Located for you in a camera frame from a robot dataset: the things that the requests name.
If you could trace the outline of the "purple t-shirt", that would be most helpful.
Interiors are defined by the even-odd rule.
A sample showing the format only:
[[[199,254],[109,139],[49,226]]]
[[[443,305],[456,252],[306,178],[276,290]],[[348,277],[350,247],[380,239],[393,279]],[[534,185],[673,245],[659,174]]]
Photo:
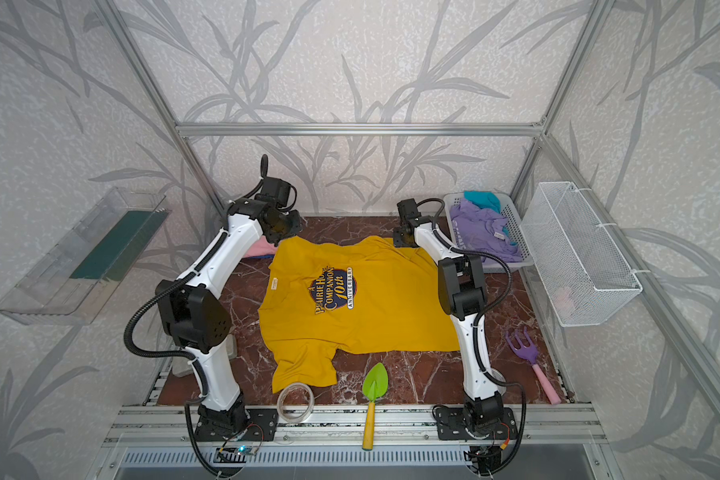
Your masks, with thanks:
[[[506,263],[523,260],[520,248],[508,235],[508,219],[491,208],[481,208],[463,198],[450,208],[457,243],[464,250],[487,252]]]

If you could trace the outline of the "purple pink toy rake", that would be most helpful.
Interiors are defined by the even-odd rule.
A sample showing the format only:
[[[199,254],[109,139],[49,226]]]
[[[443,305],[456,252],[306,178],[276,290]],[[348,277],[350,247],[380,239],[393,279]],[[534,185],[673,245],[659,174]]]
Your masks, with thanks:
[[[560,395],[538,364],[539,350],[535,342],[531,339],[527,329],[524,328],[522,332],[519,330],[507,332],[505,334],[505,341],[517,357],[529,363],[549,403],[551,405],[561,404],[562,399]]]

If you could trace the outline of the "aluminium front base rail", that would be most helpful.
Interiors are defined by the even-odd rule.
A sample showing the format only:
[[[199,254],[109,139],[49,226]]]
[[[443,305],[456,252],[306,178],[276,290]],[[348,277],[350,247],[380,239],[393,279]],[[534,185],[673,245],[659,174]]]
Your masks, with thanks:
[[[367,407],[317,406],[302,423],[281,421],[274,437],[263,443],[275,446],[354,446],[362,442]],[[375,444],[434,445],[446,430],[430,405],[387,405],[376,408]],[[607,436],[590,404],[530,405],[526,411],[524,445],[606,444]],[[149,406],[120,409],[102,442],[104,447],[190,445],[185,416],[179,407]]]

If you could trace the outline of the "clear plastic wall shelf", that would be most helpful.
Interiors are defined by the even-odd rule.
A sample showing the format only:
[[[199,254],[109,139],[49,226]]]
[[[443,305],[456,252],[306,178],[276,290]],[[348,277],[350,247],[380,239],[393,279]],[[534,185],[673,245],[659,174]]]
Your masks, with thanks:
[[[151,216],[103,278],[70,275],[128,211]],[[92,323],[170,215],[167,196],[111,188],[95,206],[0,299],[0,314],[23,325]]]

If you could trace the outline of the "grey plastic laundry basket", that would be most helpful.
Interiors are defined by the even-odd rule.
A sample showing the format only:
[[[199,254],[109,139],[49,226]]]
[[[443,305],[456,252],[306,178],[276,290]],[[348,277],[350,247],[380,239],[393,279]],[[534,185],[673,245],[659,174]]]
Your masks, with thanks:
[[[525,240],[523,238],[520,224],[521,224],[521,218],[518,214],[518,212],[515,209],[515,206],[511,200],[511,198],[508,195],[505,195],[503,193],[494,193],[499,200],[501,201],[501,214],[504,215],[508,219],[508,235],[510,239],[520,248],[521,253],[523,254],[523,260],[518,263],[505,263],[508,265],[509,269],[511,271],[516,271],[520,268],[531,266],[533,264],[533,259],[531,257],[530,251],[526,246]],[[452,193],[452,194],[446,194],[444,196],[444,203],[445,203],[445,215],[447,218],[448,227],[450,229],[450,238],[452,240],[452,243],[461,250],[464,250],[456,240],[456,236],[454,235],[455,230],[452,226],[451,222],[451,215],[449,213],[449,210],[452,206],[457,205],[462,199],[464,198],[464,192],[462,193]]]

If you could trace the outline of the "clear tape roll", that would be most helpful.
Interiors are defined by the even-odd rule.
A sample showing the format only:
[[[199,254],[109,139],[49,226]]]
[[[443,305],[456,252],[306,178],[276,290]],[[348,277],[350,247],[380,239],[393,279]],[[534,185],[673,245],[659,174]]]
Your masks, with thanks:
[[[312,388],[304,383],[292,383],[285,387],[277,399],[277,412],[282,421],[288,424],[305,422],[316,405]]]

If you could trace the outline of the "pink folded t-shirt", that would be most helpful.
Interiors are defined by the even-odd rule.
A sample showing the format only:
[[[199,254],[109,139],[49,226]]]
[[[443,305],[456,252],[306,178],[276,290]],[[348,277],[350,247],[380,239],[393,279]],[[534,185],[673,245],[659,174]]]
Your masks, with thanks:
[[[260,237],[253,245],[247,249],[244,258],[271,258],[277,253],[278,248],[267,241],[265,237]]]

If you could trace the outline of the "yellow printed t-shirt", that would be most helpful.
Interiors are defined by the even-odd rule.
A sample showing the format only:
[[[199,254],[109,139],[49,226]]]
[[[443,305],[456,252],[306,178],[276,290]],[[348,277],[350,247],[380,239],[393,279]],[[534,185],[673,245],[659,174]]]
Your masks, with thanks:
[[[421,248],[370,236],[357,244],[284,240],[270,265],[260,330],[277,364],[272,390],[336,384],[337,351],[459,348],[438,300],[438,271]]]

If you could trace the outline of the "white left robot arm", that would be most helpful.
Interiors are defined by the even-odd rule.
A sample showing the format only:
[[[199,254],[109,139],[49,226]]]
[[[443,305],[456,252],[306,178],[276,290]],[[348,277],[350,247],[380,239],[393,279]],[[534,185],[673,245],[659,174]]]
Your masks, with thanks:
[[[231,424],[244,408],[228,358],[231,314],[220,301],[227,280],[254,244],[276,246],[301,231],[297,191],[285,180],[264,177],[253,192],[233,201],[210,245],[175,281],[156,292],[164,330],[189,355],[201,389],[202,412]]]

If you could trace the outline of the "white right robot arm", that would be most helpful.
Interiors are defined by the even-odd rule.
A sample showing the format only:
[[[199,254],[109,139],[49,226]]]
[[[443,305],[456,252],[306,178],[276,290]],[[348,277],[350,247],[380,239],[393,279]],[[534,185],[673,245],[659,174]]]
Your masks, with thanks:
[[[393,231],[398,248],[421,248],[437,267],[438,300],[456,331],[462,366],[464,425],[472,432],[499,421],[504,405],[493,381],[485,339],[488,300],[482,258],[468,254],[448,239],[433,216],[419,210],[421,203],[397,203],[399,226]]]

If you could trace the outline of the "aluminium frame profile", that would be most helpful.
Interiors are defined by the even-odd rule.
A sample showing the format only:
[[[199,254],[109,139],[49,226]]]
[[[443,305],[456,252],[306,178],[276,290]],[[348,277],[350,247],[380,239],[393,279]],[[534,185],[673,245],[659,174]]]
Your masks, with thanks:
[[[585,201],[596,215],[606,221],[613,219],[589,182],[581,175],[571,158],[552,135],[551,127],[561,111],[565,98],[573,88],[582,71],[586,58],[592,52],[603,30],[608,14],[614,7],[611,1],[595,1],[587,12],[583,30],[575,43],[571,57],[556,87],[548,112],[536,123],[200,123],[178,122],[171,113],[167,100],[159,89],[154,75],[131,35],[123,14],[113,1],[97,1],[94,4],[101,25],[110,33],[128,62],[136,79],[156,109],[165,127],[170,143],[179,151],[182,160],[198,179],[206,197],[219,213],[225,213],[226,205],[210,182],[193,151],[182,135],[186,128],[193,136],[522,136],[534,140],[532,150],[525,160],[512,194],[519,195],[527,182],[531,169],[541,152],[545,152],[562,178],[575,184]],[[720,365],[706,350],[701,340],[692,332],[690,324],[682,317],[669,294],[659,280],[649,274],[643,284],[642,301],[657,328],[665,337],[666,345],[673,349],[689,376],[694,380],[709,408],[720,422]]]

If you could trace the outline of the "teal t-shirt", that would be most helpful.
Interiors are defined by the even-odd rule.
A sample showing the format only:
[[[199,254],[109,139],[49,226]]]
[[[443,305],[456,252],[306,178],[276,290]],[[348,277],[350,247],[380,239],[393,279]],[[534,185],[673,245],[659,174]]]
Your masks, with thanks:
[[[492,192],[465,191],[464,199],[480,209],[490,209],[497,213],[501,212],[501,201]]]

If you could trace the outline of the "grey rectangular block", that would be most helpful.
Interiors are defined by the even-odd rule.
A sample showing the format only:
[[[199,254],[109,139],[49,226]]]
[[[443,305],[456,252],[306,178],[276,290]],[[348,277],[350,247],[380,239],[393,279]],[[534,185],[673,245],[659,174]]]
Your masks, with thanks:
[[[235,336],[230,333],[226,340],[227,357],[230,361],[237,357],[237,342]],[[180,357],[173,357],[171,360],[170,373],[175,377],[184,377],[193,373],[193,368],[189,362]]]

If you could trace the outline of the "green toy trowel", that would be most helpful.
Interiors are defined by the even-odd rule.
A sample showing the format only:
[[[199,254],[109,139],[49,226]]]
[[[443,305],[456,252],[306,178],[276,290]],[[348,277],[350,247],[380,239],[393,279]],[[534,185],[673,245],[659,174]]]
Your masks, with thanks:
[[[362,449],[371,451],[374,446],[376,402],[388,390],[388,372],[382,363],[374,365],[367,373],[362,392],[368,400],[368,409],[364,426]]]

